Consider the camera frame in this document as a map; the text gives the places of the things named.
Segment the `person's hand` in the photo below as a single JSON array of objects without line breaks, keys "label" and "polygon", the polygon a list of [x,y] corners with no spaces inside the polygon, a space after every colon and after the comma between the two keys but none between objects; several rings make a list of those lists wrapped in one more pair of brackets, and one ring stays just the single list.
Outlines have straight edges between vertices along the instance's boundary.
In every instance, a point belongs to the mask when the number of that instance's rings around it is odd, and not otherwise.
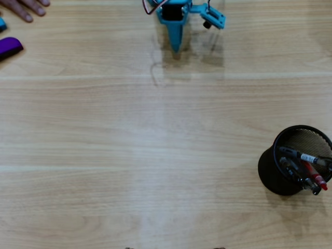
[{"label": "person's hand", "polygon": [[50,6],[49,0],[1,0],[1,6],[16,14],[27,23],[33,22],[33,17],[29,13],[32,11],[39,17],[46,14],[45,7]]}]

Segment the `teal gripper black servo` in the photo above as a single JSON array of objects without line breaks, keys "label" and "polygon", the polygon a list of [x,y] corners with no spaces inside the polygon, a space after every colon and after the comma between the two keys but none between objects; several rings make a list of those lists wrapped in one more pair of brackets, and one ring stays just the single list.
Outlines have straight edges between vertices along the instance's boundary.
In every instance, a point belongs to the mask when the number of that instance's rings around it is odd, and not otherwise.
[{"label": "teal gripper black servo", "polygon": [[178,53],[183,38],[183,25],[186,24],[192,1],[166,1],[156,10],[161,24],[167,25],[172,50]]}]

